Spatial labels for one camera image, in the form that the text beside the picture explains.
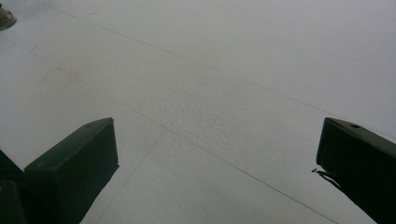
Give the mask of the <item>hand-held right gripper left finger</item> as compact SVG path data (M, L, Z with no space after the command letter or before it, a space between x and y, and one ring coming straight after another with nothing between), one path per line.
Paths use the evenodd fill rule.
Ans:
M87 123L25 167L46 224L79 224L119 168L114 119Z

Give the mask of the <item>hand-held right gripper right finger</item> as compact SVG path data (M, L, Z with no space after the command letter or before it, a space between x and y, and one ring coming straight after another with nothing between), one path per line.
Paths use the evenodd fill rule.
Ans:
M322 178L377 224L396 224L396 144L360 125L323 122L316 163Z

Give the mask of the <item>small olive-brown object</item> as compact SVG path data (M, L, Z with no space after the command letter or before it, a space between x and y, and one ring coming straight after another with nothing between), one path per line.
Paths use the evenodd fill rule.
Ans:
M0 3L0 31L10 28L16 21L17 18L9 10L4 9Z

